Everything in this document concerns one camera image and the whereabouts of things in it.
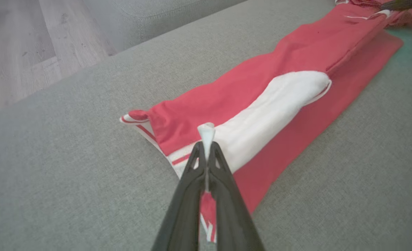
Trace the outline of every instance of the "red and white cloth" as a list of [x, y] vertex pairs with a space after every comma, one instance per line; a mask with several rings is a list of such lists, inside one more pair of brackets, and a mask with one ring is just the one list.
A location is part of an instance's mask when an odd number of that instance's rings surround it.
[[[273, 52], [246, 60], [174, 100], [132, 110], [121, 121], [160, 150], [179, 177], [200, 140], [197, 127], [215, 124], [214, 140], [253, 212], [287, 165], [402, 46], [383, 31], [393, 15], [337, 5], [280, 40]], [[201, 221], [207, 239], [216, 240], [215, 201], [209, 193], [201, 200]]]

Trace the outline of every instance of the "gray upholstery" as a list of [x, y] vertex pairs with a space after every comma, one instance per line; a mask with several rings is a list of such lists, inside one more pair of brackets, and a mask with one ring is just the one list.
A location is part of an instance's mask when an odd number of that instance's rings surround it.
[[[249, 0], [1, 111], [0, 250], [150, 249], [177, 177], [119, 116], [214, 81], [332, 7]], [[412, 30], [396, 33], [405, 46], [255, 211], [267, 250], [412, 250]]]
[[83, 0], [117, 51], [245, 0]]

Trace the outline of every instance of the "wooden floor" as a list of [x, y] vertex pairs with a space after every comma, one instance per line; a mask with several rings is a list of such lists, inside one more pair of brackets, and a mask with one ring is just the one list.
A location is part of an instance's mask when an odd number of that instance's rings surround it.
[[0, 0], [0, 110], [113, 54], [82, 0]]

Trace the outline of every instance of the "gray sofa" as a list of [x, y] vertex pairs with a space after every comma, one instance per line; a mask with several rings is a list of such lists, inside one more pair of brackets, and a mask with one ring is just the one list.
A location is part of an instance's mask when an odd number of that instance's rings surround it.
[[[149, 250], [178, 179], [119, 116], [214, 81], [333, 6], [249, 0], [2, 110], [0, 250]], [[404, 47], [253, 214], [267, 250], [412, 250], [412, 30], [394, 34]]]
[[245, 0], [83, 0], [116, 51], [123, 51]]

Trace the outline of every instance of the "red stripe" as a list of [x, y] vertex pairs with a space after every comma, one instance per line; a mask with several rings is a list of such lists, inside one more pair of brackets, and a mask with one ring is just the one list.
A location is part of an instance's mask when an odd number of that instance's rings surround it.
[[125, 120], [125, 118], [122, 116], [121, 117], [121, 119], [122, 119], [122, 122], [124, 122], [124, 123], [127, 123], [127, 124], [137, 124], [137, 123], [145, 123], [145, 122], [147, 122], [147, 121], [127, 121], [127, 120]]
[[141, 126], [140, 124], [137, 125], [136, 127], [138, 127], [139, 129], [141, 129], [143, 132], [146, 133], [146, 135], [148, 135], [152, 140], [154, 140], [156, 142], [156, 138], [147, 130], [145, 129], [143, 126]]
[[182, 161], [185, 161], [185, 160], [189, 159], [189, 157], [190, 157], [190, 153], [180, 157], [179, 159], [175, 159], [174, 161], [172, 161], [172, 165], [179, 164]]

